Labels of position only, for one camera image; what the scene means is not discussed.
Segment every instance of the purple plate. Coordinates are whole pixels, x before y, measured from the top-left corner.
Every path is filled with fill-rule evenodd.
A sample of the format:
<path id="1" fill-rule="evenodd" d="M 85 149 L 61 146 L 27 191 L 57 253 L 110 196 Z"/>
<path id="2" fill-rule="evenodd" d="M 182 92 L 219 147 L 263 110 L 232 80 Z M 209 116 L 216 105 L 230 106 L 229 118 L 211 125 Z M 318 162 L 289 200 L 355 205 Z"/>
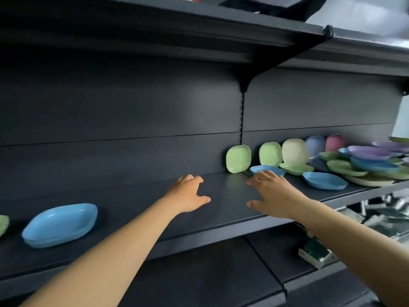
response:
<path id="1" fill-rule="evenodd" d="M 372 145 L 376 147 L 380 147 L 381 149 L 385 149 L 391 152 L 402 152 L 407 153 L 409 152 L 409 144 L 401 143 L 401 142 L 372 142 Z"/>
<path id="2" fill-rule="evenodd" d="M 366 160 L 387 160 L 393 156 L 392 152 L 374 146 L 356 146 L 348 147 L 352 156 Z"/>

